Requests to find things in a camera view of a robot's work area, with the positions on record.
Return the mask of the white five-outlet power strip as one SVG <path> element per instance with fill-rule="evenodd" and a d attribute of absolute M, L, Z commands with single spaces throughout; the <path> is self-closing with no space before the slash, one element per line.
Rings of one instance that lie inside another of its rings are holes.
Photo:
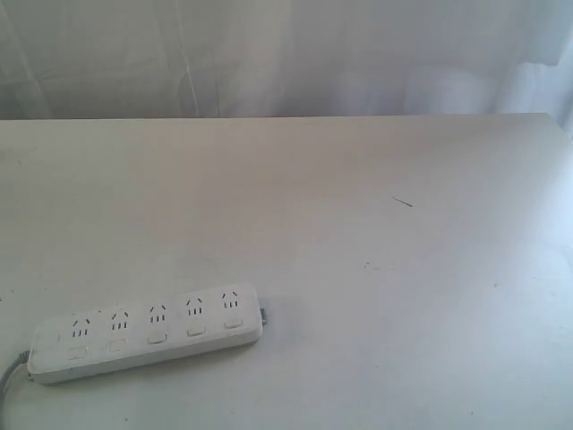
<path fill-rule="evenodd" d="M 63 383 L 252 344 L 262 327 L 254 286 L 208 288 L 50 318 L 27 368 L 36 383 Z"/>

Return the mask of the white backdrop curtain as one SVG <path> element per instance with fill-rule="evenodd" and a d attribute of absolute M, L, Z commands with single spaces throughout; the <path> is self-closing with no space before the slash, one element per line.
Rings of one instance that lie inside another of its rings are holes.
<path fill-rule="evenodd" d="M 4 119 L 534 113 L 569 1 L 4 1 Z"/>

